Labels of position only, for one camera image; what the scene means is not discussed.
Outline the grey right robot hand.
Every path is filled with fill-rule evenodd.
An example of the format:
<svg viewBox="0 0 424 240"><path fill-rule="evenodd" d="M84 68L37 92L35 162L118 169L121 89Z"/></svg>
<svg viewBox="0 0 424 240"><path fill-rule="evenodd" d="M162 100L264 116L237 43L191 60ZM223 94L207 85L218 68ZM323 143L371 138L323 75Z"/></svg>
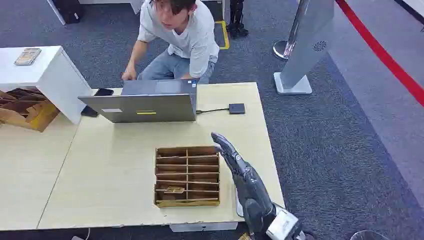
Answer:
<svg viewBox="0 0 424 240"><path fill-rule="evenodd" d="M254 240L266 232L276 217L276 208L255 168L223 135L212 132L211 138L231 171L249 236Z"/></svg>

